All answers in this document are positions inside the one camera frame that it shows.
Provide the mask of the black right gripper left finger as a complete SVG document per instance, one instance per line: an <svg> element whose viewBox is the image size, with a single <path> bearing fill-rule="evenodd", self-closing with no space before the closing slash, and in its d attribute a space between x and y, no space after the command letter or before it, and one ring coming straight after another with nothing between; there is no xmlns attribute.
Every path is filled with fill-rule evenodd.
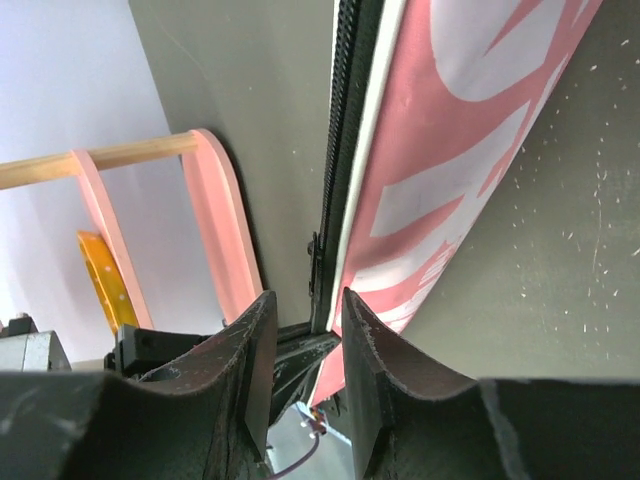
<svg viewBox="0 0 640 480"><path fill-rule="evenodd" d="M277 297L139 380L1 377L5 479L253 479L264 459Z"/></svg>

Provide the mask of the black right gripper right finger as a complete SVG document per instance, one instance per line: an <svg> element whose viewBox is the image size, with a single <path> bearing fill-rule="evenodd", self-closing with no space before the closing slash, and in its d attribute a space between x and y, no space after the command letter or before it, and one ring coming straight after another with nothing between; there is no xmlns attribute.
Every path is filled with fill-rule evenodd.
<svg viewBox="0 0 640 480"><path fill-rule="evenodd" d="M635 479L632 380L469 378L342 300L354 468L360 479Z"/></svg>

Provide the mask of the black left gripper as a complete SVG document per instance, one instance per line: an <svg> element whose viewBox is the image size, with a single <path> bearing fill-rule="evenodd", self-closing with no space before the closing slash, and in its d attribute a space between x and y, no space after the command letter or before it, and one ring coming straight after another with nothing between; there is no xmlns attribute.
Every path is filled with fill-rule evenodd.
<svg viewBox="0 0 640 480"><path fill-rule="evenodd" d="M115 346L104 357L104 369L125 378L140 378L208 340L210 335L142 329L125 324L115 334ZM269 426L276 424L305 390L322 361L339 345L333 331L312 333L310 323L278 329Z"/></svg>

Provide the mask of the pink racket cover bag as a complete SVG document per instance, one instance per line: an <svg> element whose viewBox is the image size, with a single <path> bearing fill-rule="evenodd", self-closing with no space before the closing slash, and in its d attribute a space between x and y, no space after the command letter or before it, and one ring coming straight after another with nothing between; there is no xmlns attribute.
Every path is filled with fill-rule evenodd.
<svg viewBox="0 0 640 480"><path fill-rule="evenodd" d="M411 321L504 177L594 18L596 1L387 1L316 326L358 293Z"/></svg>

